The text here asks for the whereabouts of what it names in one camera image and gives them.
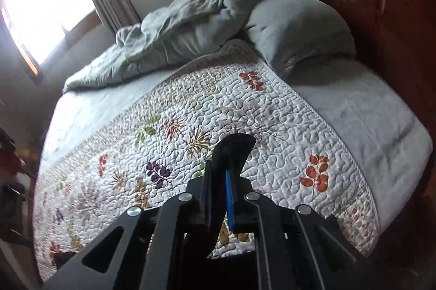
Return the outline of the black pants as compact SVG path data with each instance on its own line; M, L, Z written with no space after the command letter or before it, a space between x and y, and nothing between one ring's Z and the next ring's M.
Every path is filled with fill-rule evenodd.
M224 176L229 171L239 177L256 139L250 134L230 134L214 148L211 160L212 176Z

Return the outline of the floral quilted bedspread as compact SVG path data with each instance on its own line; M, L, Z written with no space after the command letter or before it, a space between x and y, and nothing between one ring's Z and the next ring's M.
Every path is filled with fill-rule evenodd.
M149 210L203 176L229 134L256 144L243 177L276 204L334 215L368 255L380 223L370 187L342 139L244 42L114 88L68 91L46 135L32 217L43 280L55 256L79 252L129 207Z

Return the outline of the grey-green crumpled duvet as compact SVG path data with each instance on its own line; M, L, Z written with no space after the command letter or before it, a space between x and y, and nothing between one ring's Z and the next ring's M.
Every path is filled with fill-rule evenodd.
M114 44L69 77L63 92L117 85L216 52L240 31L259 1L174 0L119 29Z

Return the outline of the grey pillow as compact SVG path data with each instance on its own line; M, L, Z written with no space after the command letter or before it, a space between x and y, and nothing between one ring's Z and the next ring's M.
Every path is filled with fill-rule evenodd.
M243 32L282 78L290 76L303 61L356 54L346 21L318 0L261 0L250 13Z

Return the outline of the wooden coat rack with clothes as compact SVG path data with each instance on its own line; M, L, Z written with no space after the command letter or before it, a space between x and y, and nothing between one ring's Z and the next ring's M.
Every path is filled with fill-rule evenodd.
M32 239L25 233L23 215L23 204L29 198L18 181L18 174L23 172L15 141L1 129L1 240L31 247Z

